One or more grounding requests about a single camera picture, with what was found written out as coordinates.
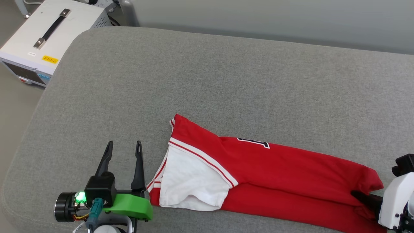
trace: red jersey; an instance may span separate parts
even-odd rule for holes
[[[148,184],[153,205],[217,209],[385,233],[351,195],[383,188],[375,170],[341,158],[267,142],[219,137],[176,115],[168,150]]]

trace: white cable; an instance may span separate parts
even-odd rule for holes
[[[26,3],[27,5],[40,5],[42,4],[42,2],[27,2],[26,0],[23,0],[24,3]]]

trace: black cable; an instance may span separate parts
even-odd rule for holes
[[[49,37],[52,35],[53,31],[59,26],[59,24],[65,19],[64,16],[59,16],[59,18],[52,24],[51,27],[46,31],[46,33],[43,35],[43,39],[47,41]]]
[[[121,24],[118,23],[118,21],[116,21],[114,18],[112,18],[111,16],[108,15],[108,18],[110,21],[112,21],[114,24],[116,24],[116,26],[121,26]]]

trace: gray fabric surface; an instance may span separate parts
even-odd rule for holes
[[[109,170],[129,188],[136,140],[149,182],[179,113],[221,136],[349,159],[387,186],[397,156],[414,152],[414,56],[289,42],[114,27],[80,35],[27,128],[2,190],[22,233],[66,233],[53,206],[82,190],[108,141]],[[154,209],[139,232],[334,232],[226,211]]]

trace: yellow label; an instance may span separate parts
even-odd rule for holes
[[[49,57],[49,56],[44,55],[44,56],[43,56],[43,58],[42,58],[42,60],[43,60],[43,61],[48,61],[48,62],[51,62],[51,63],[53,63],[53,64],[56,64],[56,63],[58,63],[58,60],[59,60],[59,59],[52,58],[52,57]]]

